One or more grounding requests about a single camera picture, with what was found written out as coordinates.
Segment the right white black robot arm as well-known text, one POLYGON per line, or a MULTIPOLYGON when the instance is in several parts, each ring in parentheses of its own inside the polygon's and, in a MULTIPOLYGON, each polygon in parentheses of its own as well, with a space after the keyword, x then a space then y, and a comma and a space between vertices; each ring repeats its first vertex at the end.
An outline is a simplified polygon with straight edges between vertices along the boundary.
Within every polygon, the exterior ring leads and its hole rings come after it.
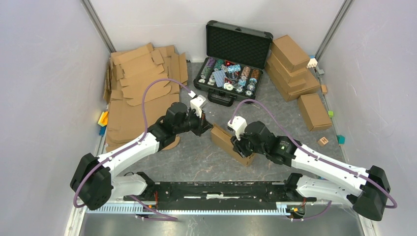
POLYGON ((378 166, 366 169, 340 162, 298 140, 275 136, 260 121, 247 124, 244 118, 234 117, 228 129, 235 133, 231 138, 233 150, 242 157, 261 154, 275 164, 320 177, 291 174, 284 187, 284 195, 291 201, 304 197, 343 203, 373 221, 381 221, 389 208, 390 184, 384 169, 378 166))

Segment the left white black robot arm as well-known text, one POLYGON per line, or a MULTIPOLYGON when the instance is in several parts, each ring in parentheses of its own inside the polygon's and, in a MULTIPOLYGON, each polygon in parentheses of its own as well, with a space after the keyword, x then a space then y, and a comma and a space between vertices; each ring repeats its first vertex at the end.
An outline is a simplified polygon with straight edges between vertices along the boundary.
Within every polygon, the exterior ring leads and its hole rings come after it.
POLYGON ((206 120, 203 106, 206 100, 198 96, 190 101, 190 106, 181 102, 173 103, 144 133, 131 142, 105 154, 84 155, 70 182, 75 192, 73 205, 86 206, 90 210, 102 207, 110 199, 128 195, 149 200, 154 196, 154 186, 146 182, 144 176, 119 174, 149 155, 171 145, 177 135, 193 132, 201 136, 212 125, 206 120))

